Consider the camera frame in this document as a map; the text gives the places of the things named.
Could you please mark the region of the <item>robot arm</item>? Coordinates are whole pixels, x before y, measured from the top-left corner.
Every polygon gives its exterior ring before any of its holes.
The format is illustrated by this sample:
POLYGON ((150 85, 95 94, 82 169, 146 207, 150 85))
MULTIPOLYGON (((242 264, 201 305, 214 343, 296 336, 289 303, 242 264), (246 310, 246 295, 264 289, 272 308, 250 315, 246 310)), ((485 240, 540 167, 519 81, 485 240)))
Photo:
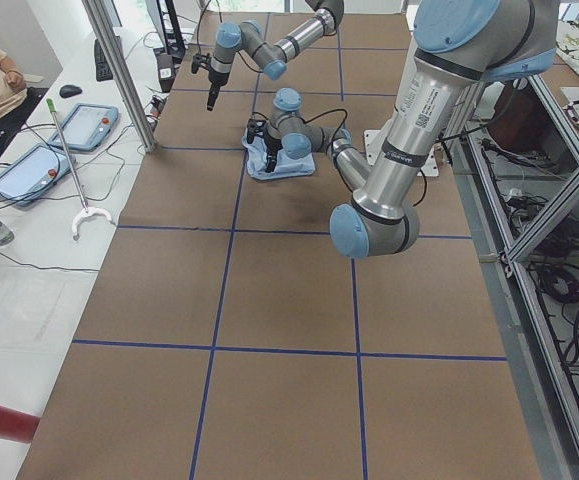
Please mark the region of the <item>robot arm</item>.
POLYGON ((352 191, 336 207, 329 231, 350 258, 391 255, 418 235, 418 217, 406 195, 447 126, 460 95, 479 81, 506 81, 542 73, 553 63, 556 1, 423 1, 414 21, 415 73, 374 164, 342 131, 315 128, 276 105, 266 123, 268 148, 291 158, 324 152, 352 191))
POLYGON ((215 36, 212 54, 194 56, 192 72, 200 68, 208 71, 210 89, 207 110, 212 111, 220 90, 230 78, 235 57, 245 52, 269 79, 278 80, 287 64, 323 37, 336 35, 342 23, 343 1, 307 1, 313 16, 273 44, 265 40, 258 24, 243 21, 239 24, 222 22, 215 36))

